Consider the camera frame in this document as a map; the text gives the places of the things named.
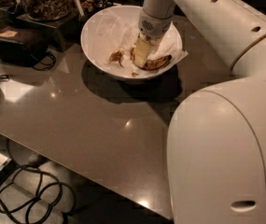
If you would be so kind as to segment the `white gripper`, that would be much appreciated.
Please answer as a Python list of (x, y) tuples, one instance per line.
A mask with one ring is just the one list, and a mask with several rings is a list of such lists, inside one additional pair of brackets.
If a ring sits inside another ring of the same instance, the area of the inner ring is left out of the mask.
[[(160, 38), (169, 30), (172, 18), (157, 19), (154, 18), (141, 9), (139, 14), (138, 28), (142, 35), (150, 38)], [(135, 43), (134, 49), (134, 63), (143, 67), (147, 61), (147, 56), (150, 52), (152, 44), (143, 39), (138, 38)]]

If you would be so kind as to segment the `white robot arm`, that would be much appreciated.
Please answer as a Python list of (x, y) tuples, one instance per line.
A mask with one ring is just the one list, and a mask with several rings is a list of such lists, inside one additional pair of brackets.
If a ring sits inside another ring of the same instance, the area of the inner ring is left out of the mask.
[(175, 224), (266, 224), (266, 16), (242, 0), (144, 0), (139, 27), (163, 35), (174, 8), (235, 78), (194, 92), (167, 134)]

